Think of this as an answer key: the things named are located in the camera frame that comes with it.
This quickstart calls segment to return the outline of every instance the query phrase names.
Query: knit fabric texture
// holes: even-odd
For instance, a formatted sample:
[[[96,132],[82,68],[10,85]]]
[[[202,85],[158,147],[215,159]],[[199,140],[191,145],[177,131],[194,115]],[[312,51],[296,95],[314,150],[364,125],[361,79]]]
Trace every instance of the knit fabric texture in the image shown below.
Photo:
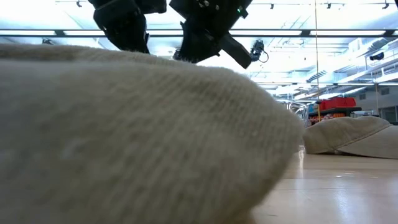
[[[1,223],[239,223],[302,136],[224,68],[71,46],[0,58]]]
[[[398,127],[385,119],[334,118],[307,128],[307,154],[342,154],[398,159]]]

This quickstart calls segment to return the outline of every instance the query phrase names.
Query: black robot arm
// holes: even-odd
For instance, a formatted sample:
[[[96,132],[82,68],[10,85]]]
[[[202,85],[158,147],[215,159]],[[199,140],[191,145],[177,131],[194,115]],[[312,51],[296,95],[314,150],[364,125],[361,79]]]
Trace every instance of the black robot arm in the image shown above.
[[[252,0],[171,0],[170,6],[185,18],[183,42],[173,58],[200,62],[225,50],[242,67],[251,63],[249,52],[229,34],[248,13]],[[94,20],[119,49],[149,53],[145,14],[166,11],[165,0],[89,0]]]

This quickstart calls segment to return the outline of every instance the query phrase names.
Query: ceiling track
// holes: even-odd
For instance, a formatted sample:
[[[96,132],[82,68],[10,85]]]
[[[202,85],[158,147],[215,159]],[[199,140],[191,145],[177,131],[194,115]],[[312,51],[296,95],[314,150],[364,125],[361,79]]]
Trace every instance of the ceiling track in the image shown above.
[[[398,58],[393,59],[393,60],[391,60],[389,62],[386,62],[384,64],[377,65],[377,66],[375,66],[373,68],[370,68],[370,69],[368,69],[366,71],[363,71],[361,73],[363,73],[363,75],[367,75],[367,74],[370,74],[370,73],[378,72],[382,68],[384,68],[385,70],[388,70],[390,68],[395,67],[395,64],[397,64],[397,63],[398,63]],[[336,85],[326,86],[324,88],[319,89],[319,95],[322,95],[322,94],[325,94],[325,93],[335,93],[337,90],[342,90],[341,88],[345,88],[344,90],[349,90],[350,88],[351,89],[359,88],[359,86],[336,86]],[[312,91],[309,91],[308,94],[316,93],[316,92],[318,92],[318,90],[314,89]]]
[[[40,35],[35,32],[51,32]],[[84,34],[67,34],[68,32]],[[147,29],[151,37],[183,37],[181,29]],[[398,29],[231,29],[233,37],[296,37],[296,38],[396,38]],[[102,30],[66,29],[0,29],[0,37],[48,37],[48,38],[99,38],[106,37]]]
[[[384,47],[385,45],[387,45],[388,43],[390,43],[394,40],[396,40],[396,37],[376,39],[375,41],[370,42],[367,47],[364,47],[366,49],[366,51],[364,53],[362,53],[362,54],[360,53],[359,55],[357,53],[357,55],[355,55],[355,56],[353,55],[353,58],[369,56],[369,55],[373,54],[374,52],[380,50],[382,47]],[[333,71],[332,70],[321,70],[320,72],[314,74],[309,79],[307,79],[307,82],[310,83],[310,82],[316,80],[317,78],[320,78],[326,74],[329,74],[330,72],[335,72],[337,70],[345,68],[346,66],[347,66],[347,64],[344,64],[340,68],[333,69]]]

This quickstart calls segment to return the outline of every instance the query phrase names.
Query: cable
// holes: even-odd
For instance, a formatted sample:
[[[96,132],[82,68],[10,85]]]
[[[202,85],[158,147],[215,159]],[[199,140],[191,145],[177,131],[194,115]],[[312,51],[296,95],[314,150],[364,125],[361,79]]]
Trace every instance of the cable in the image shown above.
[[[318,56],[318,11],[317,11],[317,0],[315,1],[315,47],[317,50],[317,74],[319,74],[319,56]],[[319,100],[319,76],[317,75],[317,87],[318,87],[318,102]],[[321,108],[318,107],[318,122],[321,122]]]
[[[267,53],[265,50],[262,50],[262,51],[267,55],[267,60],[266,60],[265,62],[263,62],[262,60],[259,59],[259,61],[260,61],[261,63],[266,63],[266,62],[268,62],[268,60],[269,60],[269,55],[268,55],[268,53]]]

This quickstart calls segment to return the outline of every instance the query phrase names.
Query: red bin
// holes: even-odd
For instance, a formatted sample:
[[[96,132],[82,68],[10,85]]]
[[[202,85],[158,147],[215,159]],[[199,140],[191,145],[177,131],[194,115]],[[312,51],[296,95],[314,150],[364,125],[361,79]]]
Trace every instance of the red bin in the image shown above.
[[[352,108],[355,106],[356,106],[355,99],[352,97],[349,97],[349,98],[337,97],[337,98],[333,98],[331,100],[325,101],[325,110],[333,109],[333,108]]]
[[[326,108],[326,103],[328,100],[322,100],[321,104],[319,105],[319,110],[323,111],[323,110],[327,110]]]

